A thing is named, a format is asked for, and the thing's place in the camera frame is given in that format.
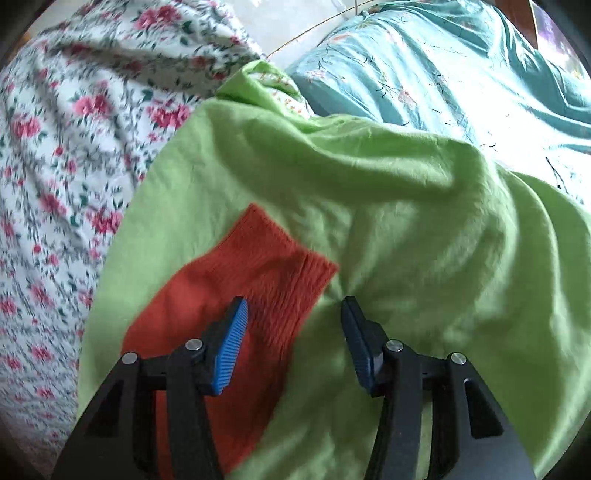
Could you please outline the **light green blanket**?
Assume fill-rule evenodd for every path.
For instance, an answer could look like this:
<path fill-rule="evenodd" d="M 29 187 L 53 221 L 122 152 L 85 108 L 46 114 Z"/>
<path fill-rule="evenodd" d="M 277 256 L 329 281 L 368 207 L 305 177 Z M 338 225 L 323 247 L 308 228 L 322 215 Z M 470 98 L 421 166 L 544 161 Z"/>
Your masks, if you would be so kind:
<path fill-rule="evenodd" d="M 359 479 L 378 404 L 339 327 L 353 295 L 416 351 L 472 360 L 537 476 L 590 411 L 590 215 L 464 142 L 320 117 L 244 66 L 156 156 L 106 255 L 78 404 L 123 348 L 160 355 L 273 277 L 217 425 L 233 479 Z"/>

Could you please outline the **orange knit sweater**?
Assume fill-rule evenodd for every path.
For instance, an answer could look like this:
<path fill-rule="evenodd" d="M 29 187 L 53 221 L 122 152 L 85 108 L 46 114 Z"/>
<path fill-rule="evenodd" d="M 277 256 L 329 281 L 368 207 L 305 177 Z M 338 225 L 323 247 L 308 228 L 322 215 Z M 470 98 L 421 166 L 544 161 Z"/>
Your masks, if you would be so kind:
<path fill-rule="evenodd" d="M 125 333 L 122 350 L 148 359 L 204 334 L 233 299 L 247 304 L 225 347 L 235 361 L 214 379 L 205 401 L 221 470 L 256 448 L 283 394 L 291 350 L 339 267 L 290 238 L 263 208 L 249 205 L 217 246 L 178 270 Z"/>

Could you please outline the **floral white pink bedsheet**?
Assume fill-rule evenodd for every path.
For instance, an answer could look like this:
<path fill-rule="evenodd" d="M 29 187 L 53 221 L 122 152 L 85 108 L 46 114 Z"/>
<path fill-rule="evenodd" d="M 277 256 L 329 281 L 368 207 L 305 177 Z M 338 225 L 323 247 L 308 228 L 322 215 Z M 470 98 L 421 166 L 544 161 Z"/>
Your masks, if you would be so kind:
<path fill-rule="evenodd" d="M 1 72 L 1 437 L 49 476 L 86 319 L 164 144 L 260 55 L 224 1 L 92 1 Z"/>

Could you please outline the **turquoise floral quilt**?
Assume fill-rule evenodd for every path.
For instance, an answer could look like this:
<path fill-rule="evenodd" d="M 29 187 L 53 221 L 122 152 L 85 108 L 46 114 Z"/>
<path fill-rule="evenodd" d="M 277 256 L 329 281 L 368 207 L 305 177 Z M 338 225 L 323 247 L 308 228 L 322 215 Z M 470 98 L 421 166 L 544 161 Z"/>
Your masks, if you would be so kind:
<path fill-rule="evenodd" d="M 590 202 L 590 84 L 482 1 L 394 1 L 335 29 L 287 68 L 312 110 L 478 147 Z"/>

